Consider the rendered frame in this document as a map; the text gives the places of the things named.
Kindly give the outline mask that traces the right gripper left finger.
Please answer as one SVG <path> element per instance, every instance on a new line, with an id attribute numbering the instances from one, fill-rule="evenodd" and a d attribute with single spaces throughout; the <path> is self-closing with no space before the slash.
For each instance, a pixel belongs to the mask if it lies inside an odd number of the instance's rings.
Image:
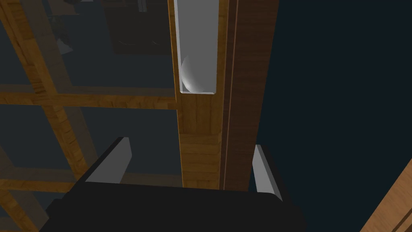
<path id="1" fill-rule="evenodd" d="M 132 158 L 128 137 L 118 137 L 115 142 L 77 181 L 119 184 Z"/>

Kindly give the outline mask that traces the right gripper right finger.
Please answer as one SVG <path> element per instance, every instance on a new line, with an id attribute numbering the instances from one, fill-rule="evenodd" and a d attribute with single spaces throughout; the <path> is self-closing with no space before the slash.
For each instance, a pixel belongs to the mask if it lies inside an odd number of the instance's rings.
<path id="1" fill-rule="evenodd" d="M 286 187 L 267 146 L 255 146 L 252 168 L 257 191 L 274 194 L 286 202 Z"/>

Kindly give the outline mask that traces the wooden glass-pane door leaf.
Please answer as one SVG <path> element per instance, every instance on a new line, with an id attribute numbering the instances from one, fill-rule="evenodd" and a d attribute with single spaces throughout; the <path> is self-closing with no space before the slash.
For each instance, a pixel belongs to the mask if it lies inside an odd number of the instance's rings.
<path id="1" fill-rule="evenodd" d="M 177 21 L 177 10 L 172 3 L 173 0 L 167 0 L 175 89 L 161 94 L 156 89 L 143 88 L 134 95 L 115 95 L 100 87 L 92 87 L 93 94 L 58 93 L 40 47 L 40 43 L 51 40 L 51 29 L 42 23 L 40 35 L 30 27 L 32 20 L 45 17 L 40 0 L 0 0 L 0 20 L 34 89 L 0 91 L 0 104 L 41 106 L 71 168 L 71 172 L 18 169 L 0 147 L 0 162 L 4 162 L 0 174 L 12 175 L 12 179 L 0 179 L 0 206 L 22 232 L 40 232 L 47 219 L 33 191 L 68 191 L 74 185 L 71 179 L 79 179 L 88 167 L 65 111 L 68 106 L 176 110 L 183 186 L 219 188 L 230 0 L 219 0 L 218 5 L 217 93 L 213 95 L 179 90 L 177 29 L 172 27 Z"/>

